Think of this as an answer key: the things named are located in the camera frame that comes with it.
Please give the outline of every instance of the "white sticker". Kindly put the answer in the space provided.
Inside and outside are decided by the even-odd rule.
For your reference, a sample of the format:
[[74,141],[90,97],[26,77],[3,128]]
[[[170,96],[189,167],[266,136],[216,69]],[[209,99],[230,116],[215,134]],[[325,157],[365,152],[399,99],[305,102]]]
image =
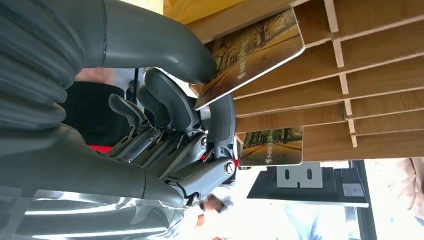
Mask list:
[[359,183],[343,183],[343,192],[346,197],[364,197],[361,184]]

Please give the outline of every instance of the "tree-lined road picture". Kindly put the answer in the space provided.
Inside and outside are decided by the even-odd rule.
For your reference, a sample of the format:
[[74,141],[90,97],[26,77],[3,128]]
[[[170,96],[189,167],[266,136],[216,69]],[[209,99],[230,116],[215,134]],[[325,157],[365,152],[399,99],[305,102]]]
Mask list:
[[302,163],[301,127],[249,132],[244,139],[240,166],[278,166]]
[[206,44],[216,60],[217,75],[205,83],[195,108],[255,80],[305,49],[293,9],[244,27]]

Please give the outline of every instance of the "wooden rack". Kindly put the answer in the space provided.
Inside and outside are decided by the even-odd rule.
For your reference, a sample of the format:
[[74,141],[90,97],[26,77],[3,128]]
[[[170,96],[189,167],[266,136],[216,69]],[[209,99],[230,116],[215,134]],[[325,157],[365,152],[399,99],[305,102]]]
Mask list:
[[187,26],[207,43],[289,5],[306,50],[233,92],[236,132],[304,126],[304,161],[424,156],[424,0],[244,0]]

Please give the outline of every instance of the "metal screw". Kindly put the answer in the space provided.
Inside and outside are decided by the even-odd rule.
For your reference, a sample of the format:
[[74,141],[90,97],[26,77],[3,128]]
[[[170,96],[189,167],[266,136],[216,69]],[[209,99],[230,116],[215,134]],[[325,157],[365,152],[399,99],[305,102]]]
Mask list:
[[236,165],[232,160],[228,160],[224,165],[224,171],[225,175],[231,176],[233,175],[234,171],[236,170]]
[[155,130],[151,130],[148,134],[147,137],[150,141],[155,140],[158,137],[158,132]]
[[200,144],[203,148],[206,148],[206,146],[208,145],[208,142],[206,141],[206,137],[202,137],[200,140]]

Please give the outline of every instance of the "arrow symbol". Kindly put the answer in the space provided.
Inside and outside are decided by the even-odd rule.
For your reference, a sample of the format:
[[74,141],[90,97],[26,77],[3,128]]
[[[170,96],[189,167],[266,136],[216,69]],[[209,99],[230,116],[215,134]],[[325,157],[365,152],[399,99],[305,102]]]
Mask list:
[[237,79],[241,79],[246,75],[246,72],[242,72],[237,76]]

